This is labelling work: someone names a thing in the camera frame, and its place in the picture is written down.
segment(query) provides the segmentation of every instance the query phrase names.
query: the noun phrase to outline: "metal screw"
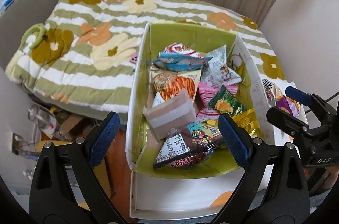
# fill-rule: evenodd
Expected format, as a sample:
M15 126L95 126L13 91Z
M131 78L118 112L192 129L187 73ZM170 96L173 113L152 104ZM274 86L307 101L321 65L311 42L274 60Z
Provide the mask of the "metal screw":
M76 142L77 144L82 144L84 141L85 141L85 138L84 138L84 137L79 137L79 138L77 138L77 139L75 140L75 142Z
M43 146L45 148L50 148L52 146L52 142L46 142Z
M294 149L294 144L292 144L291 142L287 142L287 143L286 143L286 146L287 146L289 149Z
M262 144L262 139L260 139L260 138L254 138L254 139L253 139L253 142L254 142L256 145L261 145L261 144Z

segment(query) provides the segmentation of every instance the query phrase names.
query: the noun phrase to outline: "bed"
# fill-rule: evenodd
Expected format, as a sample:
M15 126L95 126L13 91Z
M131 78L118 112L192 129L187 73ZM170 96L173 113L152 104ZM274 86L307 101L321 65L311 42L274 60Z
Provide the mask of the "bed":
M76 114L103 120L115 111L126 124L135 59L149 21L233 32L260 74L285 81L257 24L219 6L198 0L48 0L44 8L41 0L26 1L18 0L1 18L0 30L15 39L2 44L11 53L1 64L34 99ZM12 22L18 11L22 20Z

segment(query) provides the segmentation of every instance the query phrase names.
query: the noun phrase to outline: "snack bag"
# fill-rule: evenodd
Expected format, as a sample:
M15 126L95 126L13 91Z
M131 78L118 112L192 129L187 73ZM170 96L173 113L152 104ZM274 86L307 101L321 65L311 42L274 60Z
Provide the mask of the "snack bag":
M181 43L173 43L167 46L164 52L153 64L163 70L183 72L189 70L201 70L212 57L206 57Z
M174 161L201 155L224 143L217 126L194 122L170 130L153 168L158 169Z
M233 116L232 119L235 121L238 127L244 128L252 138L262 138L259 121L255 115L254 108L251 108L239 115Z
M204 58L205 56L201 53L198 53L194 51L193 49L185 46L181 43L174 42L173 44L167 46L164 49L164 52L173 53L173 54L180 54L180 55L186 55L190 57L196 57L196 58Z
M184 88L189 98L194 100L198 89L201 71L174 73L164 70L151 70L155 90L157 91L152 107L176 96Z
M213 108L209 107L208 103L210 100L218 93L219 88L214 88L199 82L198 84L199 95L204 104L204 107L199 111L197 115L197 122L207 121L207 120L217 120L220 116L220 113ZM226 89L235 96L238 91L237 84L227 85Z
M246 111L245 107L224 86L220 88L208 105L220 114L228 113L231 117Z
M275 83L270 82L267 79L263 79L262 84L265 88L266 96L269 101L279 100L282 98L282 92Z
M193 155L193 156L186 157L184 159L176 160L176 161L169 163L168 166L172 168L190 169L197 163L207 160L211 156L213 151L214 149L210 149L209 151L205 151L197 155Z
M205 56L212 59L201 74L201 82L218 88L222 85L226 86L242 81L241 77L226 64L226 45L206 53Z
M299 103L289 97L283 96L277 101L276 106L294 117L298 117L299 115Z

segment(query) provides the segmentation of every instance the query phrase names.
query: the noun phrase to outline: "cardboard box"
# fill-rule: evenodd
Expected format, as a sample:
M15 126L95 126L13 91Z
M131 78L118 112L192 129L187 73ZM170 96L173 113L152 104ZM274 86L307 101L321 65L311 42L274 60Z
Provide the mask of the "cardboard box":
M264 140L268 144L274 144L273 127L265 117L269 108L266 93L257 66L241 37L225 30L191 24L148 23L140 45L129 102L126 157L130 168L152 177L176 179L213 177L238 169L229 150L217 149L209 159L204 161L204 164L189 170L168 166L153 170L152 164L161 145L148 145L152 135L147 134L147 122L143 115L144 110L153 102L154 89L150 66L159 52L174 42L183 43L200 52L210 52L222 45L227 45L228 64L233 66L233 69L243 78L238 87L237 98L245 108L255 108Z
M307 123L303 108L299 119ZM291 141L276 127L274 136L279 146ZM259 190L267 188L272 168L267 166ZM132 172L130 216L170 221L216 214L235 190L243 173L241 168L211 178L163 179Z

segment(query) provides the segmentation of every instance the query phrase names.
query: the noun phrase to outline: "striped quilt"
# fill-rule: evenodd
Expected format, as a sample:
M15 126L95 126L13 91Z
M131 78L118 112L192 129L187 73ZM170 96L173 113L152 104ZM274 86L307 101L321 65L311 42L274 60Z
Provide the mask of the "striped quilt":
M94 111L126 115L138 47L149 21L233 32L242 37L261 74L285 80L255 22L195 0L59 0L45 24L25 33L6 75L65 109L84 107L91 117Z

